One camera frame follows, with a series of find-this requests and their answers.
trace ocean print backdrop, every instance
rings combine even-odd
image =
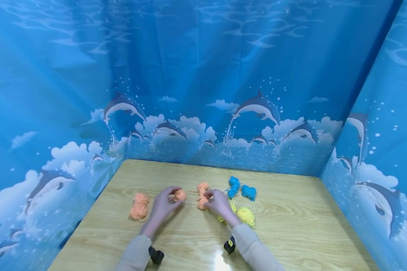
[[[381,270],[407,270],[407,1],[321,179]]]
[[[45,270],[127,158],[318,176],[398,5],[0,0],[0,271]]]

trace person's left hand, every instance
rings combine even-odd
[[[155,197],[154,206],[152,207],[149,219],[141,228],[140,234],[146,235],[152,239],[155,231],[157,231],[158,227],[169,216],[169,214],[184,204],[183,200],[173,202],[171,200],[173,198],[169,197],[169,195],[175,194],[179,189],[182,188],[179,186],[170,186]]]

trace hand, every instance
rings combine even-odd
[[[169,214],[184,204],[183,200],[174,202],[171,200],[173,198],[169,197],[169,195],[175,194],[179,189],[182,188],[179,186],[171,186],[161,191],[160,194],[155,197],[154,206],[152,207],[149,219],[141,228],[140,234],[146,235],[152,239],[158,227],[169,216]]]
[[[208,202],[205,203],[204,206],[223,217],[231,228],[242,223],[237,214],[232,211],[228,197],[222,191],[210,189],[204,193],[204,196],[208,199]]]

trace black device on wrist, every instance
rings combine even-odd
[[[149,247],[148,251],[152,262],[159,265],[164,258],[164,253],[159,250],[155,250],[155,248],[152,246]]]
[[[235,238],[231,236],[231,238],[225,242],[223,248],[226,250],[228,254],[231,254],[235,251]]]

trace table surface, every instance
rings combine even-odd
[[[183,187],[183,209],[159,231],[153,246],[164,252],[160,266],[146,270],[251,270],[236,250],[228,255],[223,244],[227,225],[212,212],[197,208],[196,186],[228,188],[230,176],[257,189],[257,200],[240,194],[237,207],[256,217],[256,233],[286,270],[378,270],[321,181],[314,177],[126,160],[113,176],[49,271],[114,270],[124,249],[142,226],[130,220],[136,192],[152,199],[171,185]]]

